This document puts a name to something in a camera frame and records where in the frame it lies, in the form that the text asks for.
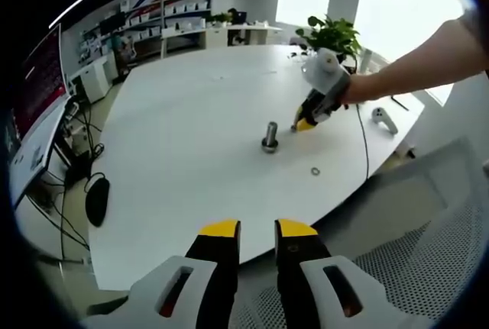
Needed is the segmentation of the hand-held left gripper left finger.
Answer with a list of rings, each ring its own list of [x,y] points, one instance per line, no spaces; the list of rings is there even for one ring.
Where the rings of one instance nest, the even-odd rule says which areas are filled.
[[[241,224],[201,229],[184,256],[172,256],[123,299],[96,306],[84,328],[227,328],[238,288]]]

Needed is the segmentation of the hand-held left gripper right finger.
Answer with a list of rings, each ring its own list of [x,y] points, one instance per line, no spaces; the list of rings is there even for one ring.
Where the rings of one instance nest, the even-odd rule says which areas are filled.
[[[401,328],[407,314],[385,288],[343,256],[332,256],[308,224],[274,222],[277,288],[288,328]]]

